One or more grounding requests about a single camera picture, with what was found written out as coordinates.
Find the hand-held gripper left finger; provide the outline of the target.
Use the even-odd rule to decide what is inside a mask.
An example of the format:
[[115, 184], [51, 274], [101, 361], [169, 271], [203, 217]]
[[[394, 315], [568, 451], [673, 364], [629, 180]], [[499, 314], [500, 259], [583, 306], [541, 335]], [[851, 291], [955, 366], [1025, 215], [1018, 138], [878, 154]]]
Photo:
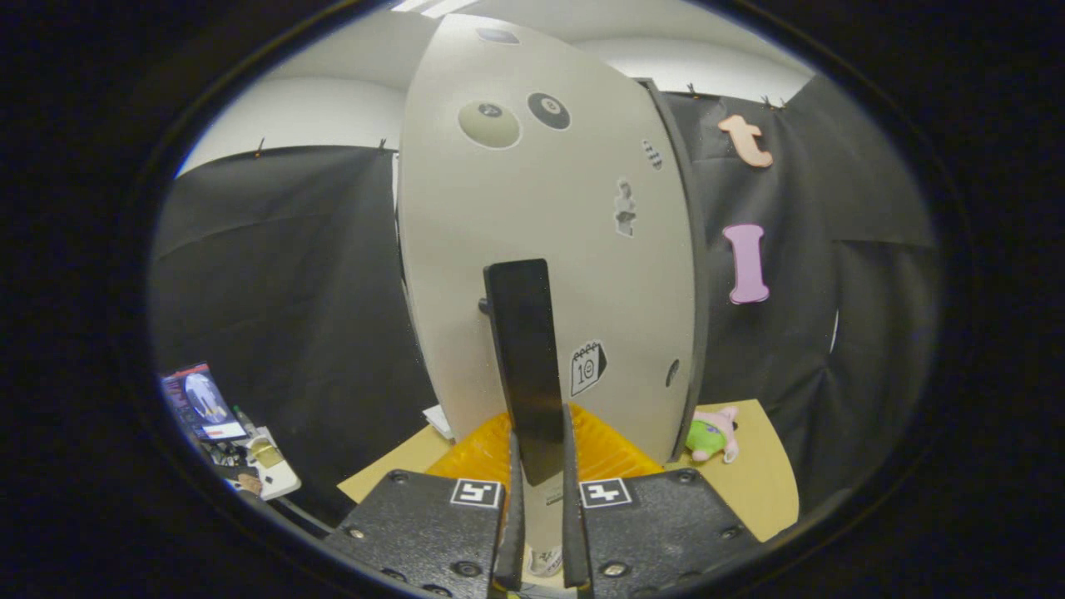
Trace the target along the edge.
[[525, 557], [517, 439], [499, 412], [425, 473], [395, 468], [326, 541], [368, 570], [446, 598], [517, 598]]

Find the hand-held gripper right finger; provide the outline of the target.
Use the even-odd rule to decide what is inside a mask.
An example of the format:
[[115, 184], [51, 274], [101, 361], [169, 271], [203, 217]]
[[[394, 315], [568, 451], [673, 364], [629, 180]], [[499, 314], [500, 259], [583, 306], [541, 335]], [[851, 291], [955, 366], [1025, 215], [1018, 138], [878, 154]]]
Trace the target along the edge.
[[581, 481], [570, 406], [564, 433], [562, 580], [579, 598], [654, 598], [739, 568], [756, 535], [693, 468]]

